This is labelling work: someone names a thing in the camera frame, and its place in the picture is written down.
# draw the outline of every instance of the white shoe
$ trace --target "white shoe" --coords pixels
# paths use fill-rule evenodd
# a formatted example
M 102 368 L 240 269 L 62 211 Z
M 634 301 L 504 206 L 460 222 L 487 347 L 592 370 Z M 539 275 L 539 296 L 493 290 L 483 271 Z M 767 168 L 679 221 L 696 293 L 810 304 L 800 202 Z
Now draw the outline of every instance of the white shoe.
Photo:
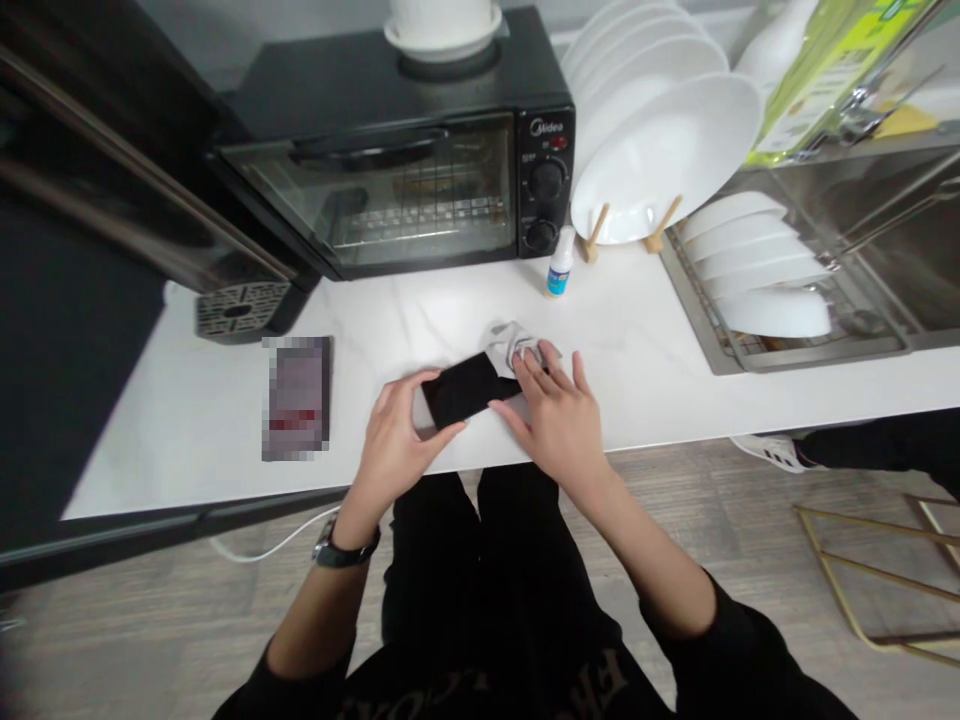
M 781 470 L 797 474 L 808 470 L 800 464 L 793 439 L 786 435 L 738 435 L 730 438 L 730 442 L 748 455 L 763 458 Z

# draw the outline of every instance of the smartphone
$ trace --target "smartphone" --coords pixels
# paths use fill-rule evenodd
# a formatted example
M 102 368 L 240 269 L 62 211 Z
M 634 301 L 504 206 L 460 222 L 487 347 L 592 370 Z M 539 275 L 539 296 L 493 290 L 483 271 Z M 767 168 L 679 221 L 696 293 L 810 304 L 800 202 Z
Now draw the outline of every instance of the smartphone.
M 486 353 L 447 368 L 422 387 L 437 430 L 486 410 L 491 400 L 508 400 L 520 394 L 520 383 L 497 375 Z
M 262 459 L 308 460 L 330 441 L 330 338 L 281 342 L 270 368 Z

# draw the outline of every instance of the white cup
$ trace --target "white cup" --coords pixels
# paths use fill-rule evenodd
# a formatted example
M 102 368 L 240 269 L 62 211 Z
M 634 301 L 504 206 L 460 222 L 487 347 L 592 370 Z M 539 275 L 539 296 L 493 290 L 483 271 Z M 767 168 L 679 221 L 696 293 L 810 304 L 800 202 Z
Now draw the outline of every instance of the white cup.
M 492 0 L 390 0 L 403 42 L 440 45 L 483 35 L 493 20 Z

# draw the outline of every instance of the wrist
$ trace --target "wrist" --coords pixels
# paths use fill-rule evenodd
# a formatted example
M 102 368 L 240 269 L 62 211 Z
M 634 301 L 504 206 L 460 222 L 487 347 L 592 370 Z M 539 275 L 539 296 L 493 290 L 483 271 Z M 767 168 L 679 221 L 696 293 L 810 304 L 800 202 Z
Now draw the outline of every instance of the wrist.
M 574 502 L 584 517 L 595 527 L 602 522 L 612 511 L 622 505 L 624 500 L 630 499 L 630 493 L 617 472 L 606 462 L 599 468 L 582 493 L 582 497 L 574 498 Z
M 340 505 L 330 540 L 341 550 L 359 550 L 373 543 L 386 508 L 367 500 L 351 488 Z

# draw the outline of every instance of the white bowl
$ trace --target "white bowl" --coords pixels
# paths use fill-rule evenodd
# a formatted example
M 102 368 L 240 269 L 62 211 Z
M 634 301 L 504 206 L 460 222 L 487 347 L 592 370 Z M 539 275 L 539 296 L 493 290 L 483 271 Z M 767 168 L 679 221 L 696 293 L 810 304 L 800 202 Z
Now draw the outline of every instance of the white bowl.
M 627 118 L 580 170 L 574 167 L 570 215 L 582 237 L 610 203 L 598 242 L 650 235 L 678 195 L 671 224 L 712 197 L 756 141 L 760 93 L 730 73 L 676 85 Z
M 476 42 L 490 27 L 492 0 L 390 0 L 390 25 L 408 46 Z
M 624 118 L 678 83 L 727 68 L 720 47 L 702 38 L 667 38 L 635 54 L 585 102 L 577 101 L 574 167 L 585 167 Z
M 798 235 L 796 230 L 773 215 L 765 213 L 746 215 L 697 235 L 687 243 L 686 253 L 691 262 L 699 262 L 711 255 L 728 252 L 761 240 Z
M 577 35 L 567 51 L 560 60 L 560 69 L 564 77 L 570 77 L 572 72 L 580 61 L 586 56 L 587 52 L 593 46 L 604 32 L 611 27 L 616 26 L 620 18 L 635 9 L 638 5 L 645 7 L 675 7 L 674 0 L 619 0 L 604 5 L 591 17 Z
M 701 280 L 712 280 L 721 275 L 798 257 L 813 257 L 813 251 L 795 235 L 783 235 L 711 255 L 695 265 Z
M 815 258 L 792 258 L 704 280 L 703 289 L 707 295 L 717 300 L 759 288 L 799 287 L 829 275 L 830 271 Z
M 819 293 L 795 288 L 750 290 L 715 303 L 727 327 L 765 337 L 829 335 L 830 313 Z
M 468 39 L 461 37 L 450 40 L 445 36 L 430 40 L 401 38 L 393 18 L 384 25 L 383 34 L 388 43 L 413 60 L 423 63 L 446 63 L 476 55 L 486 48 L 493 41 L 493 36 L 497 34 L 502 21 L 503 11 L 499 5 L 494 5 L 493 15 L 486 28 L 473 33 Z
M 787 209 L 776 200 L 756 190 L 728 195 L 700 208 L 691 215 L 687 224 L 683 226 L 680 239 L 685 243 L 690 242 L 697 235 L 702 235 L 708 230 L 756 213 L 767 213 L 779 220 L 786 217 Z
M 630 28 L 628 34 L 621 34 L 626 32 L 626 28 L 617 28 L 616 31 L 604 35 L 580 66 L 567 78 L 567 85 L 573 93 L 577 107 L 583 107 L 586 104 L 589 96 L 596 92 L 611 72 L 616 72 L 637 52 L 647 50 L 661 40 L 690 37 L 713 42 L 703 34 L 699 25 L 679 17 L 645 22 L 638 27 Z M 723 67 L 717 68 L 715 72 L 728 69 L 724 54 Z

